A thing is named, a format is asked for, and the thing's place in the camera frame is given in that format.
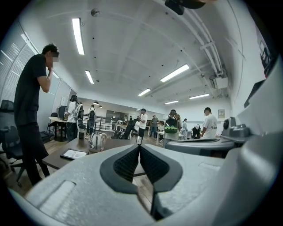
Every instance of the floor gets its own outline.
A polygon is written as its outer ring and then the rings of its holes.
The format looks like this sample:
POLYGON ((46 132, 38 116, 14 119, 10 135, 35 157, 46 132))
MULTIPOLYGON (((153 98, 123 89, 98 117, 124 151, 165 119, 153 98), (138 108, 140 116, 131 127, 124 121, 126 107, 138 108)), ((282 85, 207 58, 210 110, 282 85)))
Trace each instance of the floor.
MULTIPOLYGON (((145 132, 145 136, 144 139, 150 141, 150 143, 152 143, 153 145, 156 145, 156 140, 153 137, 148 137, 148 133, 145 132)), ((51 154, 52 152, 56 151, 58 148, 60 148, 61 146, 65 145, 67 143, 66 142, 57 142, 55 140, 51 140, 49 142, 47 142, 45 144, 46 150, 49 154, 51 154)), ((9 162, 13 162, 13 159, 6 159, 5 154, 1 154, 0 157, 7 163, 9 162)), ((40 168, 40 166, 38 166, 38 171, 39 171, 39 175, 44 178, 43 172, 40 168)), ((20 195, 25 196, 28 191, 32 188, 32 185, 29 181, 29 178, 27 176, 27 172, 24 171, 24 173, 22 174, 19 182, 21 183, 22 187, 20 188, 17 183, 16 183, 16 176, 17 173, 19 172, 19 168, 15 169, 15 173, 11 171, 11 169, 6 169, 4 164, 0 162, 0 173, 2 178, 4 179, 5 183, 7 184, 7 187, 10 189, 13 189, 14 191, 18 192, 20 195)), ((151 199, 152 199, 152 185, 150 183, 150 181, 148 180, 147 176, 138 176, 135 177, 133 180, 133 184, 135 184, 136 186, 139 187, 139 198, 140 201, 144 204, 145 208, 147 210, 150 210, 150 206, 151 206, 151 199)))

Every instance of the ceiling sprinkler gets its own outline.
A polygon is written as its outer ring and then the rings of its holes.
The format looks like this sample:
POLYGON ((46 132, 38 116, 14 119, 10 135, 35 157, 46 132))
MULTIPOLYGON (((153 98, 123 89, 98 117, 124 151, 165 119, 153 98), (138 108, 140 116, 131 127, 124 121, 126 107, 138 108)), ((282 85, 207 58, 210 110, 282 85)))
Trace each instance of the ceiling sprinkler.
POLYGON ((93 17, 97 17, 99 15, 99 10, 96 8, 93 8, 90 13, 93 17))

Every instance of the white ceiling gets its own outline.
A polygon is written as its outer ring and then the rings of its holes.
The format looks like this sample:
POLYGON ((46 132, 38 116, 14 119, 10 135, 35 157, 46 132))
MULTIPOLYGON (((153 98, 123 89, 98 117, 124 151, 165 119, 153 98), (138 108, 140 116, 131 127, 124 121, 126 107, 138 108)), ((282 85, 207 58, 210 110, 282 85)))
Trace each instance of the white ceiling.
MULTIPOLYGON (((164 107, 165 102, 211 93, 200 77, 213 74, 201 45, 175 13, 157 2, 160 0, 41 0, 26 14, 32 14, 45 40, 58 46, 60 67, 76 81, 78 96, 83 90, 89 99, 95 99, 96 92, 164 107), (97 17, 91 16, 93 8, 100 11, 97 17), (78 17, 84 56, 78 54, 73 34, 72 18, 78 17), (184 64, 190 69, 166 83, 160 81, 184 64), (85 70, 91 72, 94 85, 85 70), (138 97, 147 88, 152 92, 138 97)), ((47 44, 38 40, 37 32, 27 34, 38 49, 47 44)))

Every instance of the tablet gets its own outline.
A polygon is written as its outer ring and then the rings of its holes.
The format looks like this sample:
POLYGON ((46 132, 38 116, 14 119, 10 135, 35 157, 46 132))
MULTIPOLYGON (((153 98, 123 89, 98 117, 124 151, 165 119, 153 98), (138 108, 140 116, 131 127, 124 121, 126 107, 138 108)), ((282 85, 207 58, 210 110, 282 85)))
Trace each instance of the tablet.
POLYGON ((88 152, 84 152, 84 151, 78 151, 78 150, 73 150, 73 149, 67 149, 65 150, 61 155, 60 157, 61 158, 67 158, 67 159, 70 159, 70 160, 73 160, 73 159, 77 159, 77 158, 81 158, 81 157, 84 157, 88 154, 88 152))

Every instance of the air conditioning unit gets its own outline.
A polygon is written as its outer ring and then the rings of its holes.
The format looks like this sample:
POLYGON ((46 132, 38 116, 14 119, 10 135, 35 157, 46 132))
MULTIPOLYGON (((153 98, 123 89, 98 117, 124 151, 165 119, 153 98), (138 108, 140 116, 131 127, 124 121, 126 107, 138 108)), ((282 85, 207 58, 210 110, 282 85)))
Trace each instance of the air conditioning unit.
POLYGON ((223 89, 228 87, 228 78, 214 78, 213 79, 215 89, 223 89))

